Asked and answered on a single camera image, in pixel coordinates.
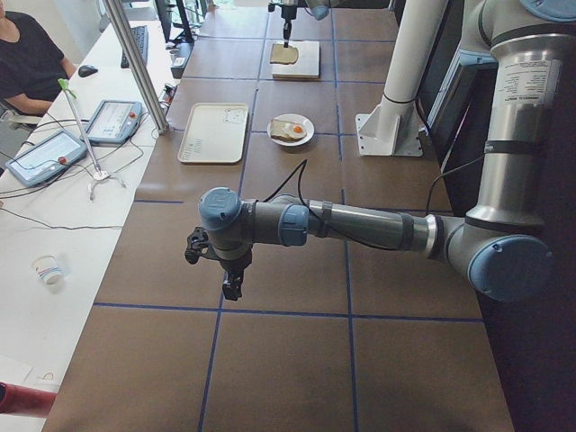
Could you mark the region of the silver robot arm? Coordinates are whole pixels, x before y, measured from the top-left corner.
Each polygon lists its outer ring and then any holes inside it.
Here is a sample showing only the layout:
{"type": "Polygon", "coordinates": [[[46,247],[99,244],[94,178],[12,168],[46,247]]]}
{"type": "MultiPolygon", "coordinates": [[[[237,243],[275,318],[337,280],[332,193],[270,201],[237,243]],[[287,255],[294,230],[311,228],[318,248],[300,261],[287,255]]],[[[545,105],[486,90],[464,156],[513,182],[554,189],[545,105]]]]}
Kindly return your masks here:
{"type": "Polygon", "coordinates": [[[498,69],[478,200],[462,218],[415,217],[300,195],[243,201],[219,187],[199,202],[202,223],[188,237],[186,260],[218,261],[224,296],[233,301],[255,244],[301,246],[311,235],[420,252],[448,263],[476,291],[500,302],[538,292],[553,255],[539,237],[536,191],[563,63],[574,49],[572,1],[465,3],[462,60],[493,60],[498,69]]]}
{"type": "Polygon", "coordinates": [[[277,1],[276,4],[281,8],[281,17],[283,19],[283,46],[285,48],[289,46],[293,21],[297,17],[297,11],[299,8],[307,8],[317,21],[321,21],[328,16],[331,7],[330,1],[312,0],[282,0],[277,1]]]}

